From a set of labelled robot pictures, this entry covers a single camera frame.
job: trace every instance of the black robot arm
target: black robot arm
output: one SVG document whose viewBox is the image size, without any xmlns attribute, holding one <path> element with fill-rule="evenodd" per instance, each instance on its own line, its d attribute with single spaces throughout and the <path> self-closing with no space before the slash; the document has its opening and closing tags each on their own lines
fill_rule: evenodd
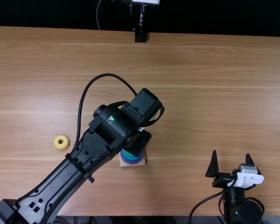
<svg viewBox="0 0 280 224">
<path fill-rule="evenodd" d="M 139 128 L 153 124 L 158 110 L 161 116 L 162 103 L 147 89 L 130 103 L 101 105 L 79 143 L 45 180 L 18 200 L 0 202 L 0 224 L 52 223 L 75 191 L 87 179 L 93 182 L 92 174 L 121 149 L 134 155 L 144 149 L 151 134 Z"/>
</svg>

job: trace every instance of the wood grain surface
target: wood grain surface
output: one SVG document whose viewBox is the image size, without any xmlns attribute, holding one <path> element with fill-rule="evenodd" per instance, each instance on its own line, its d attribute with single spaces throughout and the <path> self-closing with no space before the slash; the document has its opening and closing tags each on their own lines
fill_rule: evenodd
<svg viewBox="0 0 280 224">
<path fill-rule="evenodd" d="M 247 196 L 280 215 L 280 38 L 150 34 L 0 27 L 0 200 L 18 198 L 45 178 L 75 141 L 78 103 L 87 83 L 115 73 L 165 105 L 147 128 L 147 165 L 120 168 L 116 156 L 86 182 L 59 215 L 188 215 L 218 192 L 206 178 L 212 151 L 231 172 L 250 153 L 265 176 Z M 82 131 L 101 104 L 131 100 L 106 77 L 88 92 Z M 217 199 L 195 215 L 218 215 Z"/>
</svg>

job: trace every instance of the blue ring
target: blue ring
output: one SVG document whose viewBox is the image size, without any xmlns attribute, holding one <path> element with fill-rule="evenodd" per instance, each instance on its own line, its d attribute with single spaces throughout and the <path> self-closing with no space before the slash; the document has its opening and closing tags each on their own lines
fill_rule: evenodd
<svg viewBox="0 0 280 224">
<path fill-rule="evenodd" d="M 141 152 L 139 157 L 135 157 L 132 154 L 130 154 L 129 152 L 127 152 L 126 150 L 122 149 L 120 151 L 120 156 L 121 156 L 122 160 L 128 164 L 137 164 L 138 162 L 140 162 L 143 159 L 144 150 Z"/>
</svg>

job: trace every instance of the yellow ring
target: yellow ring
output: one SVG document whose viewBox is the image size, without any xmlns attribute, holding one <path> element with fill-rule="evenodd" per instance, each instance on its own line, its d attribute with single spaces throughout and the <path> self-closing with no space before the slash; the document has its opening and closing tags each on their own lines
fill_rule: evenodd
<svg viewBox="0 0 280 224">
<path fill-rule="evenodd" d="M 59 135 L 54 139 L 54 146 L 56 149 L 66 149 L 70 144 L 70 140 L 64 135 Z"/>
</svg>

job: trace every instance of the black background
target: black background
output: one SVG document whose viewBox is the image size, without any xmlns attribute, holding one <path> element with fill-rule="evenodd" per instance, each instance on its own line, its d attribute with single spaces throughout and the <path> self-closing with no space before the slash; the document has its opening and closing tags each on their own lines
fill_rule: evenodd
<svg viewBox="0 0 280 224">
<path fill-rule="evenodd" d="M 98 0 L 0 0 L 1 26 L 97 29 Z M 129 15 L 121 0 L 102 0 L 101 29 L 131 31 L 139 7 Z M 146 7 L 150 32 L 280 36 L 280 1 L 161 0 Z"/>
</svg>

